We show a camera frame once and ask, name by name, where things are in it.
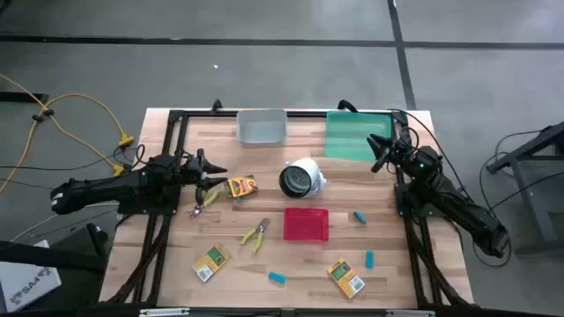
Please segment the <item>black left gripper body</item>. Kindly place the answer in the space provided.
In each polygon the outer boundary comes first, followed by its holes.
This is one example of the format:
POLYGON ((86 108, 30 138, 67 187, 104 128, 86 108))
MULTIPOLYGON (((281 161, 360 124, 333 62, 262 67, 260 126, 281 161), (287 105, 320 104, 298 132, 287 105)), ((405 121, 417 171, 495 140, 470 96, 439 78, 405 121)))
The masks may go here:
POLYGON ((204 149, 199 148, 196 154, 190 154, 184 151, 181 155, 183 164, 180 167, 181 184, 194 185, 196 187, 196 203, 197 207, 204 206, 204 197, 208 189, 205 187, 206 174, 204 171, 204 149))

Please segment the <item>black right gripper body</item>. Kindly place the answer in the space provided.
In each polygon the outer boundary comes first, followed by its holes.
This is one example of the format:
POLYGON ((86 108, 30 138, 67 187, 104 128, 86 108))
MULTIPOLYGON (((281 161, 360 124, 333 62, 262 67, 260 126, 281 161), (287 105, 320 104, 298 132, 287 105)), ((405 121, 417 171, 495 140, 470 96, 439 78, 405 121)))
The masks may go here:
POLYGON ((403 161, 408 159, 412 155, 412 147, 406 145, 404 142, 399 140, 393 140, 394 144, 390 146, 389 156, 383 160, 375 160, 374 165, 371 167, 372 173, 377 173, 386 163, 391 163, 393 165, 400 165, 403 161))

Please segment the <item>green-handled pliers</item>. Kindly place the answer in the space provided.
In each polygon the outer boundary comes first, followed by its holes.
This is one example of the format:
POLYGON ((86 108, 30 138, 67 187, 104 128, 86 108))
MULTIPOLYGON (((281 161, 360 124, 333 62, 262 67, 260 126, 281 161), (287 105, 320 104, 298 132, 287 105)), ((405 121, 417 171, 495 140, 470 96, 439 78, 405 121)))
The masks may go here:
POLYGON ((255 245, 253 247, 253 252, 256 254, 263 244, 264 232, 267 229, 268 225, 270 224, 270 221, 271 220, 267 217, 263 218, 256 227, 254 227, 253 229, 250 229, 249 231, 247 231, 245 233, 245 235, 240 240, 240 245, 243 246, 252 237, 256 237, 256 242, 255 242, 255 245))
POLYGON ((197 204, 194 207, 193 211, 191 211, 190 217, 191 218, 197 217, 204 209, 206 209, 212 203, 214 203, 218 197, 219 197, 219 191, 214 191, 212 193, 209 193, 198 189, 197 204))

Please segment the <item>crayola crayon box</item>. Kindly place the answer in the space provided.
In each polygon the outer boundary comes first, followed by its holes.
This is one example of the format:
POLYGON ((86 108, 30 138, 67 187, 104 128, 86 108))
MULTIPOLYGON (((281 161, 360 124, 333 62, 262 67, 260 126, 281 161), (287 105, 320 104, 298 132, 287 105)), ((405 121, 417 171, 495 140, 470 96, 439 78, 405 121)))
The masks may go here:
POLYGON ((345 258, 339 258, 327 271, 339 289, 349 299, 355 297, 366 285, 345 258))
POLYGON ((206 283, 226 265, 230 258, 231 256, 224 246, 221 243, 217 243, 194 262, 192 269, 197 274, 197 277, 203 283, 206 283))
POLYGON ((232 198, 251 195, 258 190, 256 178, 253 174, 234 177, 226 181, 226 192, 232 198))

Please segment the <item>red plastic basket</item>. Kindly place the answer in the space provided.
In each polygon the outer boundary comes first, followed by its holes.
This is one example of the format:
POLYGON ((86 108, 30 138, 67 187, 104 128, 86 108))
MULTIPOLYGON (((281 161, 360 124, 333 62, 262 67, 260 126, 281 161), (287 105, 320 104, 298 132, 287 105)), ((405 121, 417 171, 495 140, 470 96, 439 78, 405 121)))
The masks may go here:
POLYGON ((286 208, 283 238, 289 241, 328 241, 329 211, 313 208, 286 208))

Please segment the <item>teal plastic tray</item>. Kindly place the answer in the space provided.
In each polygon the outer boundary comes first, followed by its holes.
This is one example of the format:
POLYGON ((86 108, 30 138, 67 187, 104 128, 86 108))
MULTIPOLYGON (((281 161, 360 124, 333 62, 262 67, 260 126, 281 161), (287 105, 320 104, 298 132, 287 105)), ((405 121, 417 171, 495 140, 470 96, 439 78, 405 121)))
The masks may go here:
POLYGON ((367 138, 371 134, 391 138, 387 114, 329 112, 325 122, 325 156, 362 162, 375 161, 367 138))

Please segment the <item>grey plastic bin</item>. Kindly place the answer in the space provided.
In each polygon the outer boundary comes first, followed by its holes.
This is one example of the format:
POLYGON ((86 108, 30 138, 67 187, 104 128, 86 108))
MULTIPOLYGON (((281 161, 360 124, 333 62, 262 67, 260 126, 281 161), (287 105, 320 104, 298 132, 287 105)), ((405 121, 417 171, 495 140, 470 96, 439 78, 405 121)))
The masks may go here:
POLYGON ((242 146, 281 146, 288 137, 283 109, 242 110, 236 115, 236 137, 242 146))

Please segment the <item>white mug black inside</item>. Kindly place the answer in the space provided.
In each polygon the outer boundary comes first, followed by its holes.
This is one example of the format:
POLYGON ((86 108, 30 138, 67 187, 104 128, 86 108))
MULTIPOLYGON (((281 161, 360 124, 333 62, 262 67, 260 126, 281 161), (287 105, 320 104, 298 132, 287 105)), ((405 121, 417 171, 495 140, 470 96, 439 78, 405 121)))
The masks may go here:
POLYGON ((327 180, 312 158, 300 158, 286 163, 278 183, 286 196, 298 199, 320 194, 327 180))

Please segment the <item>black side table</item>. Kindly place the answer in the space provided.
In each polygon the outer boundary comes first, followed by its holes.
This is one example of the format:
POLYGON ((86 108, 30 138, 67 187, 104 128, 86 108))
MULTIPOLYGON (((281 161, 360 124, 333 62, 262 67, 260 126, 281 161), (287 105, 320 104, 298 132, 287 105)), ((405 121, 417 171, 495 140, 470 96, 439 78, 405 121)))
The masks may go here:
POLYGON ((509 152, 494 149, 492 161, 485 164, 490 174, 505 173, 517 190, 496 203, 500 206, 520 197, 530 214, 537 240, 515 249, 515 255, 528 256, 564 252, 564 122, 529 132, 532 139, 509 152))

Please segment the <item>black equipment stand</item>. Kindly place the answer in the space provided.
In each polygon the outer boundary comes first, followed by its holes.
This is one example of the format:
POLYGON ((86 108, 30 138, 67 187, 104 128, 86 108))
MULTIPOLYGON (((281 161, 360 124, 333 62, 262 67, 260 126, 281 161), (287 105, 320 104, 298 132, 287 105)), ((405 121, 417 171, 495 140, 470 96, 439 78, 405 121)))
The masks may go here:
POLYGON ((0 240, 0 262, 103 272, 108 258, 107 241, 108 235, 94 224, 74 230, 53 247, 0 240))

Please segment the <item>black floor bar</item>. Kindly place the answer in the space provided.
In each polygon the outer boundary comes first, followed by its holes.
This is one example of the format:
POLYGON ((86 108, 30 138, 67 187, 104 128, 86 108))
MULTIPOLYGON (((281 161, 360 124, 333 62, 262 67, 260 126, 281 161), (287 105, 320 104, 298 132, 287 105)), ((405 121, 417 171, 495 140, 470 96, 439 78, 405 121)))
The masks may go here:
POLYGON ((29 95, 25 92, 0 92, 0 102, 13 102, 13 103, 36 103, 47 102, 49 95, 46 93, 33 93, 29 95))

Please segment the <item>white cardboard box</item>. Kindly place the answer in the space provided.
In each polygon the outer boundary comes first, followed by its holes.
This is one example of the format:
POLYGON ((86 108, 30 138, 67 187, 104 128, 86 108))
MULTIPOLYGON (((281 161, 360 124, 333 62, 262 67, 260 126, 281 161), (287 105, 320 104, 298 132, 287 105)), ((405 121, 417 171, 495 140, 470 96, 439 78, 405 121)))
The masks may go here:
POLYGON ((62 284, 56 268, 0 262, 0 313, 21 310, 62 284))

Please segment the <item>black aluminium table frame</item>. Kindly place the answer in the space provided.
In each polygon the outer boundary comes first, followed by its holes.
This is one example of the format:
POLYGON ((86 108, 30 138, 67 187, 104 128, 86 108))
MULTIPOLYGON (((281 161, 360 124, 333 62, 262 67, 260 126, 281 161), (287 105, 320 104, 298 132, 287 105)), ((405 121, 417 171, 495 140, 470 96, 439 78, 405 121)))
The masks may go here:
POLYGON ((154 295, 161 306, 414 308, 419 294, 415 284, 421 283, 425 298, 436 298, 427 272, 411 265, 404 220, 395 208, 396 177, 389 170, 371 173, 368 162, 327 158, 323 112, 291 112, 286 141, 263 148, 242 146, 236 120, 228 114, 204 117, 180 112, 185 130, 168 130, 168 116, 168 110, 159 108, 145 114, 140 141, 149 155, 160 153, 166 139, 182 138, 187 151, 203 148, 207 158, 230 176, 253 174, 258 190, 241 203, 220 197, 191 218, 194 190, 184 188, 164 254, 146 273, 143 296, 154 295), (282 192, 278 177, 287 162, 303 158, 318 164, 327 183, 320 194, 290 198, 282 192), (285 240, 286 208, 328 210, 329 240, 285 240), (366 217, 366 225, 353 215, 355 211, 366 217), (240 240, 266 217, 271 221, 255 254, 256 237, 243 246, 240 240), (231 258, 203 283, 192 265, 217 243, 231 258), (375 256, 372 269, 365 267, 368 250, 375 256), (345 258, 366 284, 352 299, 327 271, 339 258, 345 258), (271 271, 286 276, 286 283, 272 282, 271 271))

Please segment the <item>silver metal bracket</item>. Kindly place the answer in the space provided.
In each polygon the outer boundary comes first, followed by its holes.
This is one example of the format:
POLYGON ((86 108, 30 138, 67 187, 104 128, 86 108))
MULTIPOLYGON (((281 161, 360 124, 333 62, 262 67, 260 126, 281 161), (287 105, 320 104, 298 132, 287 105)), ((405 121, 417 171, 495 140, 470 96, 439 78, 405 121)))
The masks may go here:
POLYGON ((434 311, 390 309, 385 312, 385 317, 436 317, 434 311))
POLYGON ((187 307, 152 308, 140 310, 138 317, 187 317, 189 313, 187 307))

